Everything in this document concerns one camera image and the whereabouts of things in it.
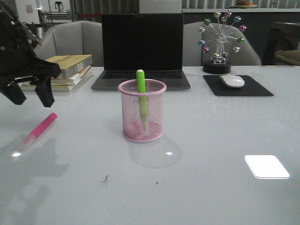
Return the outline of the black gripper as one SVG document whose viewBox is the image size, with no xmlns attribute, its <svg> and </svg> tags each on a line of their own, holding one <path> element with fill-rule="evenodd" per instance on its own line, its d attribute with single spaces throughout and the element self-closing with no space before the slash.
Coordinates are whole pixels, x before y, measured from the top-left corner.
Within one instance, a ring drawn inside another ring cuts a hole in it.
<svg viewBox="0 0 300 225">
<path fill-rule="evenodd" d="M 19 19 L 6 2 L 0 3 L 0 92 L 15 105 L 22 105 L 26 97 L 19 82 L 30 81 L 44 107 L 51 107 L 54 97 L 51 79 L 56 79 L 61 69 L 37 57 L 29 39 L 41 39 Z"/>
</svg>

